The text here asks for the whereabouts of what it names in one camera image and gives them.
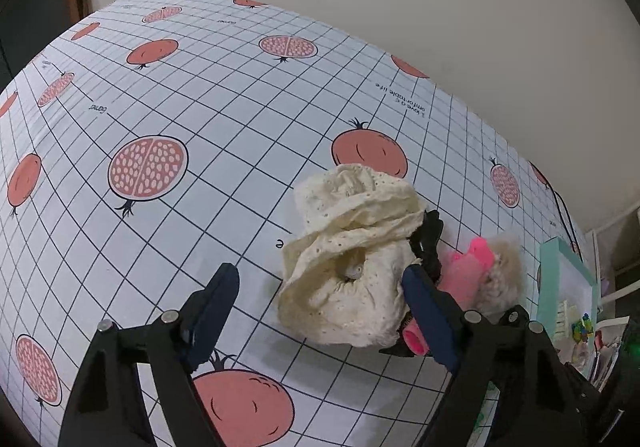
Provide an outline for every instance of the teal frame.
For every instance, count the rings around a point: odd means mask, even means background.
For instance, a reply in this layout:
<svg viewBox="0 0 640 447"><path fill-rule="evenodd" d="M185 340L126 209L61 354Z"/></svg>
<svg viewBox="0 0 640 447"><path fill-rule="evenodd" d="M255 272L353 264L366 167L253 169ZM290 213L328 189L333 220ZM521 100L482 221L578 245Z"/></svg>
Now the teal frame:
<svg viewBox="0 0 640 447"><path fill-rule="evenodd" d="M540 295L538 297L537 320L553 338L558 315L558 292L560 289L560 257L563 255L578 270L591 286L591 322L595 326L598 313L598 280L595 274L575 255L574 251L559 237L540 245Z"/></svg>

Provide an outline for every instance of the metal screw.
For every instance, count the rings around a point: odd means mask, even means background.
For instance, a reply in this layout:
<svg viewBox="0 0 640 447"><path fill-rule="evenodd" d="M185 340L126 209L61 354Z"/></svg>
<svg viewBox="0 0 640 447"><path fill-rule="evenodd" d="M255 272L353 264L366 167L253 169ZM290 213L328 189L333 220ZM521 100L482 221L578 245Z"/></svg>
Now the metal screw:
<svg viewBox="0 0 640 447"><path fill-rule="evenodd" d="M167 310L162 314L160 319L164 324L171 324L172 322L177 321L179 316L180 314L176 310Z"/></svg>
<svg viewBox="0 0 640 447"><path fill-rule="evenodd" d="M98 331L100 333L108 332L111 328L113 328L113 321L109 319L98 322Z"/></svg>
<svg viewBox="0 0 640 447"><path fill-rule="evenodd" d="M534 333L542 333L545 330L544 326L538 321L531 321L529 323L529 329Z"/></svg>
<svg viewBox="0 0 640 447"><path fill-rule="evenodd" d="M471 324L478 324L482 320L482 316L474 310L469 310L465 312L465 321L470 322Z"/></svg>

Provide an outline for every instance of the pink fluffy object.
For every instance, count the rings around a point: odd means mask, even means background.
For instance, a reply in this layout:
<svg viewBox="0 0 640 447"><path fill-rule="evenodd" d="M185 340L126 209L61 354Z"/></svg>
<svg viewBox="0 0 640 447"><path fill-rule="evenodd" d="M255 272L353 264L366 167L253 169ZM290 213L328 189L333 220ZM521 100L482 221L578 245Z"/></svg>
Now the pink fluffy object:
<svg viewBox="0 0 640 447"><path fill-rule="evenodd" d="M478 290L494 265L495 255L486 240L476 237L465 254L456 252L448 266L443 267L438 290L451 294L463 311L474 307ZM429 346L422 336L415 319L402 330L402 337L416 355L426 355Z"/></svg>

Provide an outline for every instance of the crumpled fabric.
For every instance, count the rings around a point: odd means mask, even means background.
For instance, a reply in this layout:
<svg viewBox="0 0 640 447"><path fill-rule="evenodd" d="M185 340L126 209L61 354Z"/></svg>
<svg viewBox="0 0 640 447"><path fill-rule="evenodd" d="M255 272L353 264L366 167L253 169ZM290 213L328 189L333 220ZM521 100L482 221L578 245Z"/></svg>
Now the crumpled fabric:
<svg viewBox="0 0 640 447"><path fill-rule="evenodd" d="M407 237L426 203L405 180L359 164L308 178L294 200L303 232L282 249L280 321L319 344L394 344L407 311L402 272L416 259Z"/></svg>

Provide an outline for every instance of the beige fluffy object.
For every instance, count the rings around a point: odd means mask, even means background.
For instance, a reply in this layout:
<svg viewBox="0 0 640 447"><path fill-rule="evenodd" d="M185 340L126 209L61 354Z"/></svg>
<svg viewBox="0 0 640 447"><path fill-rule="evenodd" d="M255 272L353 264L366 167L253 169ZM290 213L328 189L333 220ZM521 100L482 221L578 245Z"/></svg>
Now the beige fluffy object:
<svg viewBox="0 0 640 447"><path fill-rule="evenodd" d="M278 317L320 344L390 346L406 312L407 237L424 203L406 181L345 164L297 186L302 235L283 249Z"/></svg>
<svg viewBox="0 0 640 447"><path fill-rule="evenodd" d="M520 302L524 287L521 246L516 237L500 234L488 238L495 262L478 289L475 308L486 317L501 316Z"/></svg>

